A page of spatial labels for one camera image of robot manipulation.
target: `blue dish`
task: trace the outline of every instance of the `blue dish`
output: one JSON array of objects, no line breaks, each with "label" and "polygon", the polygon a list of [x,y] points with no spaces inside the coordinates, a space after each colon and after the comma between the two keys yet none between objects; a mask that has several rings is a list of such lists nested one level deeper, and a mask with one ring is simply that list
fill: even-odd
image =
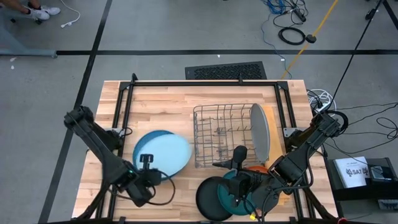
[{"label": "blue dish", "polygon": [[192,149],[189,142],[177,134],[164,134],[147,142],[133,159],[137,169],[143,168],[144,163],[139,162],[141,154],[154,155],[151,168],[164,172],[169,177],[182,170],[189,162]]},{"label": "blue dish", "polygon": [[156,131],[151,131],[149,133],[147,133],[146,135],[144,135],[142,138],[140,138],[140,140],[138,140],[136,146],[134,147],[134,151],[132,152],[132,161],[133,161],[133,165],[134,167],[137,168],[137,166],[135,165],[134,159],[137,157],[138,152],[141,150],[141,148],[147,144],[150,140],[165,135],[165,134],[174,134],[170,131],[166,131],[166,130],[156,130]]}]

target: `plate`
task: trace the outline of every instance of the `plate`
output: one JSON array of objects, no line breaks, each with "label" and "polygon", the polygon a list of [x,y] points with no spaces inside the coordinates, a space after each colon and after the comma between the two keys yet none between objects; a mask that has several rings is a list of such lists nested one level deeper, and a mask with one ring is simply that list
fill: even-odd
[{"label": "plate", "polygon": [[251,171],[258,171],[263,174],[268,174],[268,169],[265,168],[264,166],[251,166],[251,167],[246,167],[245,169],[248,169]]},{"label": "plate", "polygon": [[269,157],[270,137],[266,114],[262,107],[255,103],[250,110],[251,137],[255,147],[256,157],[265,162]]},{"label": "plate", "polygon": [[154,155],[150,168],[156,168],[171,177],[188,164],[192,150],[183,137],[176,134],[164,134],[151,139],[133,154],[132,160],[138,169],[144,165],[143,162],[139,162],[141,154]]},{"label": "plate", "polygon": [[137,158],[138,152],[141,150],[141,148],[147,144],[150,140],[165,135],[165,134],[174,134],[170,131],[165,131],[165,130],[156,130],[156,131],[151,131],[147,134],[145,134],[140,140],[138,140],[136,146],[134,146],[134,151],[132,152],[132,160],[134,161],[134,158]]},{"label": "plate", "polygon": [[[226,173],[223,177],[225,179],[231,179],[232,177],[235,176],[235,173],[236,173],[236,171],[232,170],[232,171],[229,171],[228,173]],[[221,205],[229,213],[232,213],[233,215],[250,215],[250,213],[253,212],[253,209],[249,205],[249,203],[246,203],[246,208],[248,209],[248,211],[250,213],[248,213],[244,209],[243,201],[241,201],[237,207],[233,207],[232,206],[232,200],[233,200],[234,196],[233,195],[229,195],[228,191],[222,185],[218,185],[218,190],[217,191],[218,191],[218,199],[220,200]],[[251,198],[251,193],[249,193],[249,195],[247,197],[247,200],[252,203],[254,208],[256,208],[256,205],[254,204],[254,202],[253,202],[253,200]]]},{"label": "plate", "polygon": [[204,180],[197,190],[196,202],[199,212],[208,220],[221,222],[232,216],[218,200],[218,183],[211,177]]}]

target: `gray plate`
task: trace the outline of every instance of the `gray plate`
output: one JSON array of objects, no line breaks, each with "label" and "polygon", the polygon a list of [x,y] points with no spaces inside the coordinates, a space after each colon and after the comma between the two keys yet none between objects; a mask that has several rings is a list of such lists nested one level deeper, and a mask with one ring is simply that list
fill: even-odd
[{"label": "gray plate", "polygon": [[266,114],[262,107],[255,103],[250,111],[251,137],[254,147],[256,148],[256,156],[261,162],[268,160],[270,137],[269,127]]}]

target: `white cable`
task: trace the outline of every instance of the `white cable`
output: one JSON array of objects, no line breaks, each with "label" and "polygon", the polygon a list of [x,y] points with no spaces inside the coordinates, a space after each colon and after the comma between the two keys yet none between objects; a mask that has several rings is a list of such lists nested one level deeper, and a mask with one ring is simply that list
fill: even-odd
[{"label": "white cable", "polygon": [[[328,93],[326,90],[322,90],[322,89],[313,89],[311,90],[312,92],[314,92],[315,94],[317,94],[319,96],[319,100],[322,103],[322,107],[321,108],[317,108],[316,111],[320,112],[323,109],[325,109],[330,103],[331,100],[333,99],[333,96]],[[315,96],[311,96],[308,97],[308,101],[310,102],[310,105],[316,101],[317,99],[315,98]],[[333,100],[333,104],[335,106],[334,110],[337,110],[337,104],[336,104],[336,100]]]},{"label": "white cable", "polygon": [[72,10],[73,12],[76,12],[77,14],[79,14],[79,16],[77,17],[77,19],[75,19],[74,21],[67,22],[66,24],[62,24],[62,25],[61,25],[61,28],[64,28],[66,25],[72,26],[72,24],[73,24],[74,22],[76,22],[76,21],[78,21],[78,20],[80,19],[80,12],[77,11],[76,9],[72,9],[71,7],[67,6],[67,5],[64,3],[64,1],[62,1],[62,0],[60,0],[60,1],[62,2],[62,4],[63,4],[65,7],[67,7],[67,8],[70,9],[70,10]]}]

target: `cable bundle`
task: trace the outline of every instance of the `cable bundle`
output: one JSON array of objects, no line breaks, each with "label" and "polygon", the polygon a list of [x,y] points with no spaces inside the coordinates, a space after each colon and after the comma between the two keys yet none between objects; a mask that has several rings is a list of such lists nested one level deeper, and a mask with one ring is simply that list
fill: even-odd
[{"label": "cable bundle", "polygon": [[269,7],[269,10],[271,11],[271,13],[273,14],[282,14],[286,11],[286,6],[284,1],[285,0],[275,0],[277,5],[274,5],[273,3],[271,3],[271,0],[261,0],[266,6]]},{"label": "cable bundle", "polygon": [[[311,110],[315,113],[325,110],[326,107],[329,108],[329,105],[332,103],[333,99],[333,96],[330,93],[322,89],[307,90],[307,95]],[[337,110],[337,104],[335,100],[333,100],[333,105],[335,106],[334,110]]]}]

